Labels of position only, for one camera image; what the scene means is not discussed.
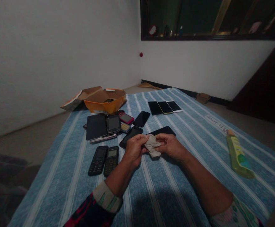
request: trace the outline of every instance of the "person's left hand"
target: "person's left hand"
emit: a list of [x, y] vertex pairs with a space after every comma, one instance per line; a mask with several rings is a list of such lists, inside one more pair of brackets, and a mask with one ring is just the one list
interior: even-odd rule
[[149, 152], [146, 148], [142, 148], [147, 140], [148, 135], [138, 134], [127, 141], [126, 151], [122, 160], [127, 161], [133, 168], [138, 167], [141, 162], [142, 154]]

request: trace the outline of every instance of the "window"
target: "window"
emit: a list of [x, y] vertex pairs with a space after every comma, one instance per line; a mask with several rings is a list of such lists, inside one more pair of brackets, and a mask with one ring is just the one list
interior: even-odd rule
[[140, 1], [142, 40], [275, 40], [275, 0]]

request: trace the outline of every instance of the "gold smartphone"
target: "gold smartphone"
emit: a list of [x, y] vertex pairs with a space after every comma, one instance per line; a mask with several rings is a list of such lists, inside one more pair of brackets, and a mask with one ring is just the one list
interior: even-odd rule
[[172, 114], [173, 111], [167, 102], [157, 102], [162, 110], [163, 114]]

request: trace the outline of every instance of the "patterned sleeve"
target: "patterned sleeve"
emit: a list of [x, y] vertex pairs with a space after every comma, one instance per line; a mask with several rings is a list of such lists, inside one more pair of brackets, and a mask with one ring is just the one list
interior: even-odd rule
[[210, 217], [213, 227], [264, 227], [249, 208], [233, 195], [231, 206], [223, 213]]
[[105, 181], [86, 198], [64, 227], [110, 226], [123, 200], [114, 196]]

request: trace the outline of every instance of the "door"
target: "door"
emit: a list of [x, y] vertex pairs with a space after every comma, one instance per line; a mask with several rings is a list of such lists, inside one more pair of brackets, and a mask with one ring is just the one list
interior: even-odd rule
[[275, 123], [275, 49], [227, 109]]

